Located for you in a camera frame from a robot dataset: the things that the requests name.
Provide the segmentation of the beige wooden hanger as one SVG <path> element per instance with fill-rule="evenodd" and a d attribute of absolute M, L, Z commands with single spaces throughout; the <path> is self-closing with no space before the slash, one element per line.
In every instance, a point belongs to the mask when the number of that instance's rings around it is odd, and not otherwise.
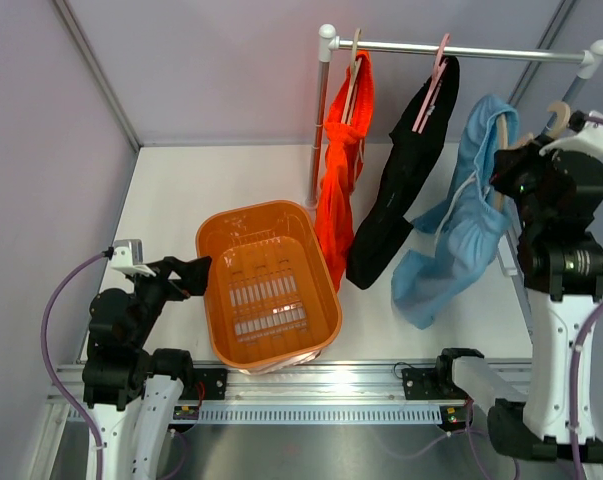
<path fill-rule="evenodd" d="M 345 125 L 350 125 L 352 122 L 352 117 L 354 115 L 354 109 L 356 105 L 356 99 L 358 94 L 358 74 L 360 70 L 361 61 L 358 57 L 358 43 L 361 38 L 362 30 L 357 28 L 353 35 L 352 46 L 351 46 L 351 56 L 350 56 L 350 76 L 348 83 L 348 90 L 346 94 L 346 101 L 344 110 L 341 116 L 341 123 Z"/>

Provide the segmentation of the pink hanger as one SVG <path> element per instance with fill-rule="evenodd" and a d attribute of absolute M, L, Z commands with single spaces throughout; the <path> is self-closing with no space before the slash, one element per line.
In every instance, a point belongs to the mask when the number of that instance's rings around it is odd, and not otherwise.
<path fill-rule="evenodd" d="M 445 73 L 448 60 L 445 57 L 445 48 L 449 45 L 451 40 L 451 34 L 446 33 L 436 51 L 435 61 L 433 64 L 432 74 L 430 76 L 430 84 L 424 100 L 421 104 L 420 110 L 417 114 L 415 122 L 412 126 L 414 133 L 421 134 L 425 129 L 425 125 L 434 109 L 436 99 L 439 94 L 440 84 L 442 77 Z"/>

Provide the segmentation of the black shorts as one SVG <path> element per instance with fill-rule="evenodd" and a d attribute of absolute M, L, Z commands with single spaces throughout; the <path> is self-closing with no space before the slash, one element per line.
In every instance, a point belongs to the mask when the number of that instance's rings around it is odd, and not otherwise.
<path fill-rule="evenodd" d="M 412 206 L 442 152 L 459 86 L 460 64 L 444 56 L 445 68 L 433 106 L 426 110 L 425 125 L 413 125 L 429 91 L 430 80 L 410 100 L 389 133 L 392 148 L 380 178 L 374 204 L 359 225 L 348 252 L 346 278 L 365 290 L 373 285 L 397 254 L 412 223 L 404 215 Z"/>

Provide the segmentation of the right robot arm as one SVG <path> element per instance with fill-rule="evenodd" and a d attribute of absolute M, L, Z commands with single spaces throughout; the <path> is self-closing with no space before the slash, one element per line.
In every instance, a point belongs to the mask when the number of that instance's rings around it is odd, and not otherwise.
<path fill-rule="evenodd" d="M 517 140 L 512 112 L 443 140 L 394 134 L 373 203 L 359 139 L 333 140 L 313 212 L 290 201 L 206 219 L 211 347 L 249 374 L 320 351 L 346 360 L 432 359 L 435 388 L 487 415 L 516 459 L 603 463 L 589 410 L 603 308 L 603 249 L 588 231 L 603 154 L 579 136 Z"/>

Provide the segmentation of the light blue shorts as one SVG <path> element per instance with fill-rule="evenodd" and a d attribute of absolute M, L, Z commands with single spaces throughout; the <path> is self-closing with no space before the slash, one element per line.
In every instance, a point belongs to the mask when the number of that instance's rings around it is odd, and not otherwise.
<path fill-rule="evenodd" d="M 434 254 L 410 250 L 392 274 L 395 309 L 418 329 L 430 327 L 456 295 L 483 275 L 510 227 L 509 215 L 494 207 L 490 185 L 499 119 L 505 120 L 508 141 L 516 140 L 519 117 L 514 107 L 492 94 L 474 105 L 446 198 L 413 221 L 415 230 L 434 237 Z"/>

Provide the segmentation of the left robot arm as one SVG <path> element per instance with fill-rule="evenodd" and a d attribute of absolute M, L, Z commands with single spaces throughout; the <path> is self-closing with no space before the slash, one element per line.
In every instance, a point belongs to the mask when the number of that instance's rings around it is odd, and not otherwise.
<path fill-rule="evenodd" d="M 208 256 L 127 262 L 132 290 L 109 288 L 93 298 L 82 381 L 96 478 L 156 478 L 177 400 L 202 387 L 189 351 L 148 352 L 145 344 L 168 303 L 206 292 L 211 264 Z"/>

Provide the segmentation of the orange shorts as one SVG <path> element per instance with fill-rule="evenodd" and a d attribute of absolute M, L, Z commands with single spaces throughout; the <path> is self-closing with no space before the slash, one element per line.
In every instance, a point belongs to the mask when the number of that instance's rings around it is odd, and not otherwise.
<path fill-rule="evenodd" d="M 370 54 L 357 52 L 360 62 L 354 109 L 344 117 L 350 79 L 346 78 L 330 106 L 324 122 L 328 146 L 321 179 L 315 232 L 335 289 L 340 288 L 347 257 L 354 241 L 350 197 L 363 169 L 365 137 L 374 112 L 374 79 Z"/>

